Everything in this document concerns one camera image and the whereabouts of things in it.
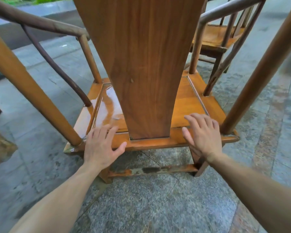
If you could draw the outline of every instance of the chair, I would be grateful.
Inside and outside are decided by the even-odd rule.
[[[96,126],[118,125],[112,148],[126,141],[126,150],[187,146],[181,128],[190,113],[208,114],[220,124],[222,145],[240,139],[235,126],[270,81],[291,51],[291,12],[265,52],[228,115],[196,71],[201,36],[207,22],[244,10],[266,0],[232,0],[210,13],[202,13],[206,0],[74,0],[89,36],[109,76],[101,79],[87,44],[87,32],[13,9],[13,17],[0,3],[0,16],[22,25],[78,37],[93,72],[93,84],[83,98],[84,107],[72,128],[39,88],[25,67],[0,39],[0,72],[67,139],[64,152],[82,153],[86,134]],[[190,69],[184,70],[196,25]],[[199,176],[207,162],[191,152],[194,164],[141,167],[118,172],[104,169],[99,176],[110,183],[117,176],[190,172]]]
[[[250,20],[250,16],[252,14],[253,6],[250,6],[241,12],[241,15],[237,21],[236,26],[234,26],[238,12],[232,13],[230,15],[230,19],[228,25],[223,25],[224,17],[221,18],[221,22],[219,25],[210,24],[206,25],[203,34],[202,48],[200,50],[200,55],[205,55],[212,59],[199,58],[199,61],[204,61],[210,64],[213,64],[213,69],[211,75],[217,71],[223,55],[225,52],[233,45],[236,44],[238,39],[243,35],[243,32]],[[194,35],[192,46],[190,52],[193,51],[194,43],[196,39],[196,34]]]

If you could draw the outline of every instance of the person's right arm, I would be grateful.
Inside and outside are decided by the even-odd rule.
[[[242,166],[222,153],[217,121],[206,115],[185,116],[193,130],[183,128],[191,149],[205,157],[267,232],[291,232],[291,188]]]

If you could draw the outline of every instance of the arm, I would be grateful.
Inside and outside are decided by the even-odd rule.
[[[190,147],[204,156],[268,232],[291,232],[291,188],[241,166],[222,153],[218,122],[206,115],[185,117],[192,129],[183,128]]]
[[[36,203],[11,229],[10,233],[68,233],[77,219],[90,185],[100,171],[111,165],[126,147],[116,151],[111,143],[118,127],[95,128],[87,135],[84,164],[67,181]]]

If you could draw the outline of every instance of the person's left arm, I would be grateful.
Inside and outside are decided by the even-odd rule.
[[[36,203],[11,229],[10,233],[68,233],[77,219],[93,180],[125,151],[126,142],[112,151],[118,127],[110,125],[91,130],[87,136],[84,164],[54,191]]]

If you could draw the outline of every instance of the hand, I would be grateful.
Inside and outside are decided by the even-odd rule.
[[[109,167],[117,157],[124,153],[127,145],[126,142],[123,142],[115,151],[111,148],[112,140],[117,130],[117,126],[112,127],[111,125],[105,125],[101,128],[96,127],[90,130],[85,144],[85,165],[94,165],[101,171],[104,168]]]
[[[189,121],[193,130],[193,138],[186,127],[182,128],[182,134],[192,151],[201,154],[208,162],[222,153],[221,135],[219,124],[205,114],[193,113],[184,118]]]

